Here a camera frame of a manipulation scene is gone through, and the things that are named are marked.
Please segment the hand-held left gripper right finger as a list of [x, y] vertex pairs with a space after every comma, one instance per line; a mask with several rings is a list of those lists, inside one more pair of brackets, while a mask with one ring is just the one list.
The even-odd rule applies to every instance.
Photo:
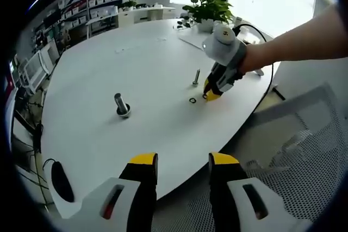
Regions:
[[288, 213], [282, 197], [248, 177], [233, 156], [211, 152], [208, 165], [216, 231], [307, 231], [312, 225]]

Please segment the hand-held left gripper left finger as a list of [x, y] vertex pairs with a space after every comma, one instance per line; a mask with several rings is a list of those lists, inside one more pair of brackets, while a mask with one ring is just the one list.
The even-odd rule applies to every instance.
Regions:
[[130, 159], [118, 178], [109, 178], [62, 221], [63, 231], [151, 231], [157, 201], [158, 154]]

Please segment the person's right hand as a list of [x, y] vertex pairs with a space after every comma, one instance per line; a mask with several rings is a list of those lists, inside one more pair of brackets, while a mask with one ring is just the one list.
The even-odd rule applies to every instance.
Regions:
[[262, 69], [264, 66], [275, 62], [274, 52], [271, 42], [265, 42], [257, 45], [247, 45], [246, 55], [240, 64], [239, 71], [243, 74]]

